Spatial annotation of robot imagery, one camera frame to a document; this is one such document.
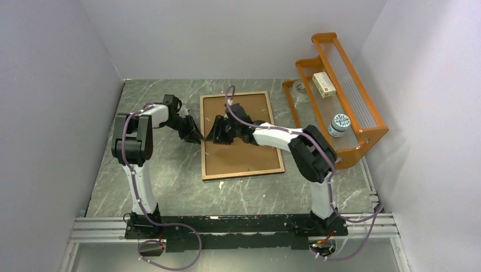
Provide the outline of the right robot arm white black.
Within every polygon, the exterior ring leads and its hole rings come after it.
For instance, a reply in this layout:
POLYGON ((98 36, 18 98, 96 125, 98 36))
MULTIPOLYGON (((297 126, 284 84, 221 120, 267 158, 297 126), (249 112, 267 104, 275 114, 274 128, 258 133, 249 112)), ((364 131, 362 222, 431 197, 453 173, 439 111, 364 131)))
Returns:
POLYGON ((326 235, 344 225, 332 192, 337 154, 315 126, 289 129, 263 120, 254 121, 236 103, 228 105, 223 116, 215 117, 205 140, 230 145, 235 138, 247 144, 274 147, 291 154, 300 174, 310 183, 311 225, 315 233, 326 235))

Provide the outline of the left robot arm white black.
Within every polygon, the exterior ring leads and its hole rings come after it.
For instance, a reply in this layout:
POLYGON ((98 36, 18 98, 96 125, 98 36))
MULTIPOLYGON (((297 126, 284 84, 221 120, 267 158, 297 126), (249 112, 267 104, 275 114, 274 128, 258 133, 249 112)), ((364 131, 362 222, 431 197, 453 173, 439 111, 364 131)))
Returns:
POLYGON ((153 155, 155 128, 170 128, 187 143, 204 139, 188 109, 175 95, 164 95, 160 103, 147 103, 132 113, 115 116, 111 153, 121 164, 133 199, 129 225, 140 228, 148 238, 162 230, 158 202, 151 187, 149 160, 153 155))

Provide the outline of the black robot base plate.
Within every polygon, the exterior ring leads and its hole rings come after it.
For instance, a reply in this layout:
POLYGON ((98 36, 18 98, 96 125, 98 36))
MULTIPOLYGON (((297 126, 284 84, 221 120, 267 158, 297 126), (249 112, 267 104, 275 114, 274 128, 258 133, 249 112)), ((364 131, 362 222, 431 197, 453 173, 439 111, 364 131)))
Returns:
POLYGON ((309 214, 161 216, 161 228, 131 228, 128 240, 156 239, 166 242, 169 253, 202 249, 277 248, 307 249, 316 239, 346 236, 347 224, 327 232, 315 228, 309 214))

